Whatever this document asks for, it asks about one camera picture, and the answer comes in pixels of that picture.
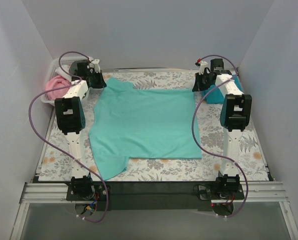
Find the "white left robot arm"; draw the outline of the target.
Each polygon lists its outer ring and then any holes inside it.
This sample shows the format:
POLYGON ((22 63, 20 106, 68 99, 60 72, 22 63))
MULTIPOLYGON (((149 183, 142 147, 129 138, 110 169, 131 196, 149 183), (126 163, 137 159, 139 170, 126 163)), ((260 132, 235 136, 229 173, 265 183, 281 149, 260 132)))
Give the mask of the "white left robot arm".
POLYGON ((56 73, 71 81, 73 87, 68 92, 54 100, 57 126, 65 136, 69 147, 69 154, 73 157, 71 192, 84 200, 94 195, 90 171, 84 168, 85 164, 83 142, 83 129, 86 119, 83 112, 82 100, 88 98, 90 88, 103 89, 106 87, 99 59, 78 60, 71 66, 60 66, 56 73))

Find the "mint green t shirt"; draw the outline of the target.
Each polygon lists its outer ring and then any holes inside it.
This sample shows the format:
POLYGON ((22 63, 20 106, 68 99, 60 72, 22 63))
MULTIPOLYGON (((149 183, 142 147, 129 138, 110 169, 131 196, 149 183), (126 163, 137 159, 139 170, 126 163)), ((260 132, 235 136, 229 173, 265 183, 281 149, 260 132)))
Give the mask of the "mint green t shirt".
POLYGON ((122 173, 131 158, 199 159, 190 89, 135 89, 111 77, 94 106, 88 135, 104 180, 122 173))

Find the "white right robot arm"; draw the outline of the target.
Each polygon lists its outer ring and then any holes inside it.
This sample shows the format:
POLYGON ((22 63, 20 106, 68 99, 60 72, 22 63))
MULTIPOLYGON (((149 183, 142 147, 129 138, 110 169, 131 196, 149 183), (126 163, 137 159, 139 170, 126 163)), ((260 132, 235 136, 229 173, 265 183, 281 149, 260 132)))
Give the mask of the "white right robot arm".
POLYGON ((195 82, 192 92, 203 92, 203 99, 215 90, 219 90, 224 98, 220 114, 220 124, 224 131, 223 155, 205 153, 222 159, 219 175, 215 180, 213 192, 219 194, 231 194, 239 191, 242 172, 238 166, 239 149, 243 131, 249 125, 251 118, 252 97, 243 93, 234 81, 231 71, 224 68, 226 57, 213 55, 210 66, 204 61, 207 57, 197 60, 195 63, 199 71, 195 73, 195 82))

